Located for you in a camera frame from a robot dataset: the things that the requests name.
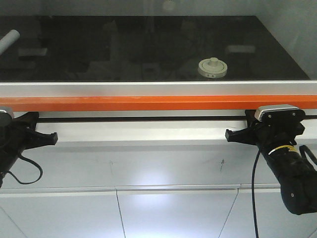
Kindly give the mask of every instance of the orange strip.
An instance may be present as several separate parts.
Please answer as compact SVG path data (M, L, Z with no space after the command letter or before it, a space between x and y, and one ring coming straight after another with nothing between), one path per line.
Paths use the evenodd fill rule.
M317 95L0 98L15 112L256 109L291 104L317 109Z

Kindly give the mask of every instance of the white gear-shaped object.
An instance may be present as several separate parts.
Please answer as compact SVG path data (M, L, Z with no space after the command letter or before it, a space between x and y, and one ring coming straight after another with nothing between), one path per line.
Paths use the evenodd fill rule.
M227 70L227 64L218 58L204 59L198 65L198 72L207 78L222 78L227 74Z

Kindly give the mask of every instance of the white pipe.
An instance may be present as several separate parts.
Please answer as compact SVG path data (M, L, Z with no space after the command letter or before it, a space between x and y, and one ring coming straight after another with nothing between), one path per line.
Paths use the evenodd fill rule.
M16 30L9 31L1 40L0 40L0 55L3 54L14 42L19 39L20 33Z

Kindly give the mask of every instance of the gray wall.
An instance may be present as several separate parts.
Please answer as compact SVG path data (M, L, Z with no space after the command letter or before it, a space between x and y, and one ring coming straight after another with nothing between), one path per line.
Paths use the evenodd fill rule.
M10 0L0 1L0 15L254 15L254 0Z
M261 0L257 16L299 66L317 77L317 1Z

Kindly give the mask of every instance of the glass surface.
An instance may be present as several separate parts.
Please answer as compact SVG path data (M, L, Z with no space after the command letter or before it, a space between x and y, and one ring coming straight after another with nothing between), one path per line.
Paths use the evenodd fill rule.
M287 8L285 4L278 7L277 10ZM309 31L303 28L305 30L297 35L284 34L288 37L285 41L274 28L285 19L274 18L270 22L268 14L261 14L261 6L257 9L256 16L3 14L0 36L11 29L19 31L21 36L0 56L0 82L314 78L315 72L308 72L312 68L309 67L312 55L309 51L300 51L298 46L305 44L302 38L307 38ZM298 17L290 18L295 22L294 28L302 20ZM224 77L212 79L199 74L199 62L212 57L227 64Z

